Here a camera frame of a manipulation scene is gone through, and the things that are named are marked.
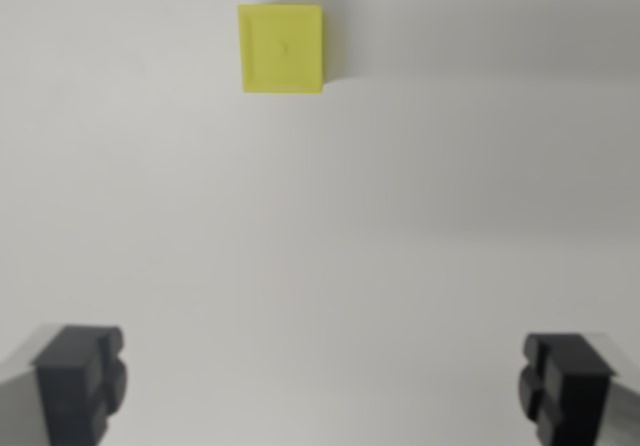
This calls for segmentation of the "black silver gripper right finger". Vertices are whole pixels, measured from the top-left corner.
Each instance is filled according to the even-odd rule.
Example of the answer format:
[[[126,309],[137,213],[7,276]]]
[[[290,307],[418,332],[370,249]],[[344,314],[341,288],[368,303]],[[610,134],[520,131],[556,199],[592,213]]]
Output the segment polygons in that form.
[[[639,443],[639,364],[608,336],[530,333],[523,355],[519,402],[542,445]]]

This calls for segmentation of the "black silver gripper left finger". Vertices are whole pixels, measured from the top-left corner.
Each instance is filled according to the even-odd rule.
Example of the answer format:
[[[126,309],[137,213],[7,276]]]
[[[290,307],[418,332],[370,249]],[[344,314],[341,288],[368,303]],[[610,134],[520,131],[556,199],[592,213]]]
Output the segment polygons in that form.
[[[117,326],[48,324],[1,360],[3,445],[98,445],[128,372]]]

